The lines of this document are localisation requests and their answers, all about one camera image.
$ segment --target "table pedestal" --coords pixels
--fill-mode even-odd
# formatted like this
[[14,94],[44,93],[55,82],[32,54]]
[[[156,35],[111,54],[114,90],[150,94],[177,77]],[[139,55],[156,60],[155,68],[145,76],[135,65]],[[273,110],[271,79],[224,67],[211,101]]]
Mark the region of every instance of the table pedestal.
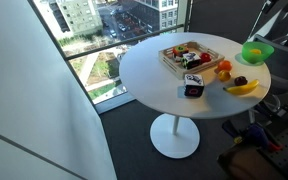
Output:
[[200,133],[191,119],[169,114],[154,120],[150,136],[155,148],[170,158],[191,155],[200,142]]

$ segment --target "window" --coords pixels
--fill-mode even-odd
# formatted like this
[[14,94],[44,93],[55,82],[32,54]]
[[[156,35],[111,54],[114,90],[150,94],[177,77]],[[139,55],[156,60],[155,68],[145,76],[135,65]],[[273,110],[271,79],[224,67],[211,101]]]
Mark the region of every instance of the window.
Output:
[[162,1],[162,7],[166,7],[167,6],[167,0],[163,0]]
[[153,0],[152,1],[152,6],[158,8],[158,0]]
[[168,0],[168,5],[173,6],[173,0]]
[[[112,15],[113,18],[105,18],[104,20],[108,24],[108,27],[103,27],[101,17],[107,15],[107,12],[109,14],[112,12],[112,9],[110,9],[111,6],[101,7],[104,10],[102,11],[97,9],[95,0],[75,2],[68,0],[53,1],[53,5],[41,6],[37,5],[37,3],[41,3],[41,0],[28,0],[34,7],[34,11],[39,11],[37,16],[44,21],[44,26],[48,26],[47,29],[50,31],[47,32],[55,38],[54,43],[58,43],[58,50],[61,51],[63,59],[72,65],[72,69],[81,82],[82,88],[85,88],[85,92],[88,93],[90,100],[95,104],[97,110],[99,106],[103,107],[102,104],[106,102],[106,104],[114,104],[112,103],[114,100],[106,100],[115,99],[114,96],[127,92],[119,80],[118,66],[121,59],[117,58],[119,57],[118,54],[127,52],[129,48],[140,42],[142,39],[139,36],[148,35],[148,33],[155,33],[155,36],[156,34],[164,33],[156,33],[157,31],[165,30],[165,28],[176,24],[173,18],[175,16],[175,9],[172,9],[172,12],[166,9],[169,4],[174,5],[174,0],[125,0],[123,1],[123,6],[116,6],[116,8],[122,9],[125,5],[131,9],[128,10],[128,13],[123,14],[118,12]],[[179,3],[179,6],[187,7],[186,1],[176,2]],[[144,3],[151,5],[151,8],[143,5]],[[46,11],[47,8],[53,8],[53,11],[57,10],[58,13],[53,14],[53,11]],[[184,25],[183,22],[186,22],[185,19],[177,20],[178,24]],[[127,26],[128,30],[125,32],[119,31],[113,37],[110,34],[110,30],[114,29],[115,26],[113,25],[116,23],[123,23],[123,25]],[[131,38],[138,39],[133,42],[123,42]],[[114,45],[114,47],[107,48],[106,46],[108,45]],[[98,58],[93,69],[83,68],[88,56],[95,54]]]
[[166,19],[166,13],[162,14],[162,19]]

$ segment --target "window frame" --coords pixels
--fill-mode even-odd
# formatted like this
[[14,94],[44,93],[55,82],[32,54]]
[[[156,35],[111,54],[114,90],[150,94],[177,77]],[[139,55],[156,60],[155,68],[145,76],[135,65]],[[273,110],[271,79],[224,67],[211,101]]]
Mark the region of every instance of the window frame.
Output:
[[166,28],[166,26],[167,26],[166,22],[162,22],[161,27]]
[[168,0],[167,1],[167,6],[173,6],[174,5],[174,1],[173,0]]
[[167,0],[162,0],[162,7],[167,7]]
[[[86,52],[82,52],[82,53],[79,53],[79,54],[75,54],[75,55],[71,55],[71,56],[66,56],[64,54],[64,51],[63,49],[60,47],[60,45],[58,44],[57,42],[57,39],[55,38],[55,36],[53,35],[50,27],[48,26],[48,24],[46,23],[46,21],[44,20],[43,16],[41,15],[41,13],[39,12],[39,9],[37,8],[37,6],[35,5],[35,2],[34,0],[27,0],[29,2],[29,4],[31,5],[33,11],[35,12],[35,14],[37,15],[38,19],[40,20],[41,24],[44,26],[46,32],[48,33],[48,35],[50,36],[51,40],[53,41],[54,45],[56,46],[57,50],[59,51],[59,53],[61,54],[63,60],[66,62],[68,68],[71,70],[73,76],[75,77],[76,81],[78,82],[78,84],[80,85],[81,89],[83,90],[83,92],[85,93],[86,97],[88,98],[88,100],[90,101],[90,103],[92,104],[92,106],[94,107],[94,109],[96,110],[96,112],[98,114],[101,114],[103,112],[106,112],[114,107],[118,107],[119,105],[111,105],[112,103],[109,102],[108,100],[104,101],[104,102],[101,102],[99,104],[94,104],[92,99],[90,98],[90,96],[88,95],[88,92],[86,91],[86,89],[84,88],[84,85],[81,83],[81,81],[79,80],[79,77],[78,75],[76,74],[76,72],[74,71],[72,65],[69,63],[70,60],[73,60],[73,59],[76,59],[76,58],[79,58],[79,57],[82,57],[82,56],[86,56],[86,55],[89,55],[89,54],[92,54],[92,53],[96,53],[96,52],[100,52],[100,51],[103,51],[103,50],[106,50],[106,49],[109,49],[109,48],[112,48],[112,47],[116,47],[116,46],[120,46],[120,45],[124,45],[124,44],[127,44],[127,43],[131,43],[131,42],[134,42],[134,41],[142,41],[142,40],[145,40],[149,37],[153,37],[153,36],[158,36],[158,35],[161,35],[163,33],[166,33],[166,32],[174,32],[174,31],[177,31],[177,32],[188,32],[189,30],[189,18],[190,18],[190,14],[191,14],[191,8],[192,8],[192,2],[193,0],[181,0],[179,1],[179,5],[178,5],[178,25],[176,26],[171,26],[171,27],[166,27],[166,28],[162,28],[161,30],[159,31],[154,31],[152,33],[148,33],[148,34],[144,34],[144,35],[140,35],[140,36],[137,36],[137,37],[134,37],[134,38],[131,38],[131,39],[127,39],[127,40],[124,40],[124,41],[120,41],[120,42],[116,42],[116,43],[113,43],[113,44],[109,44],[109,45],[106,45],[106,46],[103,46],[103,47],[100,47],[100,48],[97,48],[97,49],[93,49],[93,50],[89,50],[89,51],[86,51]],[[112,106],[111,108],[107,108],[106,106],[107,105],[104,105],[105,103],[108,103],[108,106]]]
[[167,14],[166,14],[166,12],[163,12],[162,16],[161,16],[161,19],[166,19],[166,18],[167,18]]

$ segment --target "glass window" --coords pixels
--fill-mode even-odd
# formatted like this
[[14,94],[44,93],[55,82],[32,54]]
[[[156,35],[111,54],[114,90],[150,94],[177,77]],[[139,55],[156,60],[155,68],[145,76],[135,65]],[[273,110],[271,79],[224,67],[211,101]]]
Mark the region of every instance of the glass window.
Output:
[[162,19],[166,19],[166,13],[162,13]]
[[158,0],[153,0],[152,1],[152,6],[158,8]]
[[168,0],[168,5],[173,6],[173,0]]
[[[173,18],[167,20],[174,17],[175,11],[165,12],[165,7],[173,5],[173,0],[127,0],[114,9],[113,6],[97,8],[93,0],[74,3],[53,0],[51,4],[41,3],[41,0],[28,1],[35,4],[33,9],[39,11],[37,15],[50,30],[47,32],[54,37],[58,50],[72,65],[94,104],[126,91],[119,80],[118,66],[128,49],[146,36],[153,36],[148,33],[172,26],[173,22],[176,24]],[[123,42],[142,35],[146,35],[145,38]]]
[[166,7],[167,6],[167,0],[163,0],[162,1],[162,7]]

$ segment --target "brown box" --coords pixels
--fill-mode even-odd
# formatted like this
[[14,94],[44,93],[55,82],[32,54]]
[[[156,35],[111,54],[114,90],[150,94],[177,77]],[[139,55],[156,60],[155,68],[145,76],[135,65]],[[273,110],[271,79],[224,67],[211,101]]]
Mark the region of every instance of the brown box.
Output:
[[[195,52],[198,55],[203,52],[208,53],[211,55],[212,60],[210,62],[196,66],[192,69],[185,69],[180,62],[175,62],[175,60],[173,59],[173,47],[179,45],[188,47],[189,52]],[[218,62],[224,60],[225,58],[223,55],[195,41],[189,41],[183,44],[178,44],[176,46],[172,46],[170,48],[159,51],[159,61],[164,64],[164,66],[169,71],[171,71],[178,79],[184,79],[185,74],[194,74],[209,67],[216,66]]]

